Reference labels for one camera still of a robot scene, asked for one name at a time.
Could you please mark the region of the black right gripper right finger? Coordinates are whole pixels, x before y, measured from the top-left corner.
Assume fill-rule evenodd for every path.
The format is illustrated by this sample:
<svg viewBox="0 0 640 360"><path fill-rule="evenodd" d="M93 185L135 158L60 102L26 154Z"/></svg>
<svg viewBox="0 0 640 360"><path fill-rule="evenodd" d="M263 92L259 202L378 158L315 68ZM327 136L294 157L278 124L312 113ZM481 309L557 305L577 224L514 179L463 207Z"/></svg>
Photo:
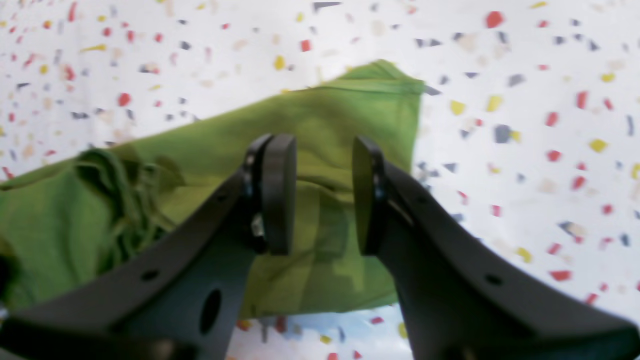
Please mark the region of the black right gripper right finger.
<svg viewBox="0 0 640 360"><path fill-rule="evenodd" d="M425 187L354 139L359 250L393 278L416 360L635 360L639 330L544 284L469 234Z"/></svg>

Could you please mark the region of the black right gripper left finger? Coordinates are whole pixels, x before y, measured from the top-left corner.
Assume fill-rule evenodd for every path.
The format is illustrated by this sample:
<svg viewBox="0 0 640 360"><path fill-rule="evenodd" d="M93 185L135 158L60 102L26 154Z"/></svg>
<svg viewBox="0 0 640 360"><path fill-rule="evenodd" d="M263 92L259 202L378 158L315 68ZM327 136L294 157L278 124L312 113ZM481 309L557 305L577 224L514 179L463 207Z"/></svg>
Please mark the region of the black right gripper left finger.
<svg viewBox="0 0 640 360"><path fill-rule="evenodd" d="M1 347L25 360L223 360L257 255L294 233L297 141L267 134L176 230L64 296L12 314Z"/></svg>

